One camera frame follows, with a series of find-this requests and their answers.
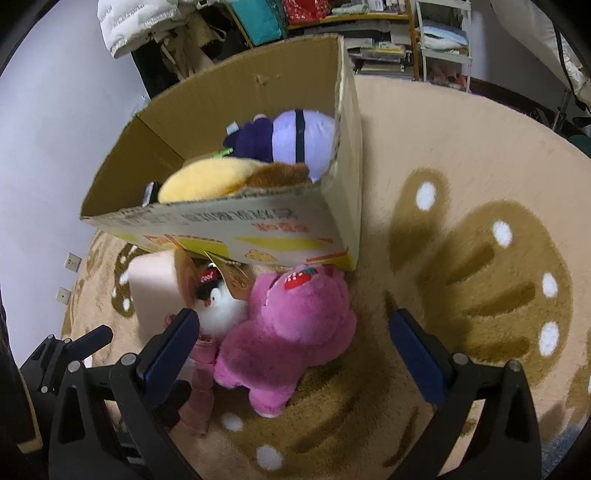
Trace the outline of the yellow plush toy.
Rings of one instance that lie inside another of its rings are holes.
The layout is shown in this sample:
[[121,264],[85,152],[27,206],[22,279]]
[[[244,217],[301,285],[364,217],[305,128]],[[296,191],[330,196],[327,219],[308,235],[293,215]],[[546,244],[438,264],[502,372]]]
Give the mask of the yellow plush toy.
[[158,202],[211,201],[245,189],[276,189],[311,183],[308,166],[266,163],[235,157],[194,161],[172,174],[158,191]]

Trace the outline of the purple plush toy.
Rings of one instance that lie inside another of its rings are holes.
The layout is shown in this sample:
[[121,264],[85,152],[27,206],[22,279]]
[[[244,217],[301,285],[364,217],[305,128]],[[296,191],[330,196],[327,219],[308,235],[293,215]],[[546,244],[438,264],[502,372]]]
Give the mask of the purple plush toy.
[[315,182],[331,164],[334,140],[334,118],[319,111],[294,109],[274,119],[257,114],[242,126],[233,123],[226,128],[223,145],[239,158],[304,164]]

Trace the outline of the wall socket lower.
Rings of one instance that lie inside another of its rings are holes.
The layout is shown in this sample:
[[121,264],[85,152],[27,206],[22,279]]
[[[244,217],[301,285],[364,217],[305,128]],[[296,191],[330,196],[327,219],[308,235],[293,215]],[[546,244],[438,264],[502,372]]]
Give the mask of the wall socket lower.
[[64,288],[59,287],[56,292],[56,301],[60,304],[67,305],[71,298],[71,291]]

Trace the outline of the teal bag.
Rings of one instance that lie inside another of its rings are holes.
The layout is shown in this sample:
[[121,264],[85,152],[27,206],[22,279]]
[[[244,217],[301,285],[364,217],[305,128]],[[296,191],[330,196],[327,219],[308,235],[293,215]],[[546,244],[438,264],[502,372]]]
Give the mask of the teal bag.
[[287,38],[287,20],[280,1],[238,0],[229,1],[229,6],[253,46]]

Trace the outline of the red patterned bag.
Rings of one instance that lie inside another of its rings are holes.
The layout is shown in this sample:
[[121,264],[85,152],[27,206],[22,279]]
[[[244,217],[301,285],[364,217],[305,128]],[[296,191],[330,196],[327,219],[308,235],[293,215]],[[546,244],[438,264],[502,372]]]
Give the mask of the red patterned bag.
[[283,0],[281,5],[290,25],[317,22],[331,11],[329,0]]

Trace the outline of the wall socket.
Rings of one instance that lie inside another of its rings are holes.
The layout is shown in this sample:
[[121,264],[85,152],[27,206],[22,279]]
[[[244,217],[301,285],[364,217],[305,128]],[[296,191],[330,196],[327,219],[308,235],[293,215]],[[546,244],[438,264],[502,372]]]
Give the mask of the wall socket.
[[77,273],[80,268],[81,262],[82,259],[79,256],[73,253],[69,253],[64,262],[64,268],[73,273]]
[[56,292],[56,301],[60,304],[67,305],[71,298],[71,291],[64,288],[59,287]]

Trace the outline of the pink white roll pillow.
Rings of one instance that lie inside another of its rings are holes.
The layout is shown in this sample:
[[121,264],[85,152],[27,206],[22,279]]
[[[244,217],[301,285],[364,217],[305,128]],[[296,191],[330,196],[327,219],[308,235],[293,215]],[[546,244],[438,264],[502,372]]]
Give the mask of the pink white roll pillow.
[[165,329],[165,319],[182,308],[193,309],[197,267],[183,250],[134,258],[128,268],[131,299],[143,342]]

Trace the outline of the pink plush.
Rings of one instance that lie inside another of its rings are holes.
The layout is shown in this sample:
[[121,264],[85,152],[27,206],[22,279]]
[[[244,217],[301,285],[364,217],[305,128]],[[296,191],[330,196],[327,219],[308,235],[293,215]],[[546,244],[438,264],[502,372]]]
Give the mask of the pink plush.
[[209,333],[200,332],[178,375],[189,382],[191,392],[179,410],[180,423],[194,436],[207,432],[214,403],[213,369],[217,353],[217,341]]

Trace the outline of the white penguin plush black cap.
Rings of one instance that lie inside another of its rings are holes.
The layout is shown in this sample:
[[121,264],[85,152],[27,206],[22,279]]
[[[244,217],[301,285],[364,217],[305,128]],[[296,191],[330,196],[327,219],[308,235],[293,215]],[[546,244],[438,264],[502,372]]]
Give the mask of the white penguin plush black cap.
[[221,271],[213,263],[198,270],[195,297],[201,336],[221,341],[232,327],[246,320],[247,303],[231,295]]

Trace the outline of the green snack packet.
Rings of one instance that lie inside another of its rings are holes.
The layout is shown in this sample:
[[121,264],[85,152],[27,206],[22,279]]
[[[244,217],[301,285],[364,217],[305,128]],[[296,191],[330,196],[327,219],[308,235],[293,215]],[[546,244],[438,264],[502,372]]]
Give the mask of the green snack packet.
[[232,153],[233,153],[232,148],[225,148],[224,150],[221,150],[221,151],[217,152],[216,154],[214,154],[214,158],[223,158],[223,157],[231,155]]

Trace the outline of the pink plush bear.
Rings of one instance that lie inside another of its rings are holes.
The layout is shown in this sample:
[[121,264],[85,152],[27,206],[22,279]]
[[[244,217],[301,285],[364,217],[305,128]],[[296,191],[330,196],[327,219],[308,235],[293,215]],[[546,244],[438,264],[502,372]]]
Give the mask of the pink plush bear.
[[221,342],[213,378],[226,389],[245,387],[264,418],[286,409],[311,367],[337,359],[356,332],[345,273],[335,265],[298,265],[256,278],[247,319]]

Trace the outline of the white garment bag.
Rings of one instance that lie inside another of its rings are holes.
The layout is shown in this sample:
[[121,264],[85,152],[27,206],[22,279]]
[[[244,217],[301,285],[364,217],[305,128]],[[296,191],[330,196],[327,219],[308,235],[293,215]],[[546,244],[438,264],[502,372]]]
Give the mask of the white garment bag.
[[551,19],[532,1],[491,0],[490,4],[505,30],[589,108],[590,70],[566,36],[557,37]]

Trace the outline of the cardboard box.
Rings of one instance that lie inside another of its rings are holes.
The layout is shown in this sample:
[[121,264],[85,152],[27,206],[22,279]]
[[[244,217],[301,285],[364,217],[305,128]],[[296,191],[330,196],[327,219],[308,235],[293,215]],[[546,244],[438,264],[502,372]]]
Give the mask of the cardboard box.
[[163,92],[122,129],[81,219],[147,251],[354,270],[363,134],[342,38],[231,57]]

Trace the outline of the wall socket upper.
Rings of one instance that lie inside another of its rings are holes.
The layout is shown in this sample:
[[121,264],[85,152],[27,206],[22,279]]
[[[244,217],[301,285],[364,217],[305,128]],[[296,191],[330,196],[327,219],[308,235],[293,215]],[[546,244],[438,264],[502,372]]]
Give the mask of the wall socket upper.
[[77,273],[80,268],[81,262],[82,259],[79,256],[73,253],[69,253],[64,262],[64,268],[73,273]]

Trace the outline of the white puffer jacket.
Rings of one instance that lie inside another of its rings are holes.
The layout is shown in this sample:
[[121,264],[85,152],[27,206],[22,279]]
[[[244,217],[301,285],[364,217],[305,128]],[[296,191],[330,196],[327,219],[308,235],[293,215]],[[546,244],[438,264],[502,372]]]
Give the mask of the white puffer jacket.
[[194,1],[99,0],[97,19],[106,49],[117,59],[184,24],[196,9]]

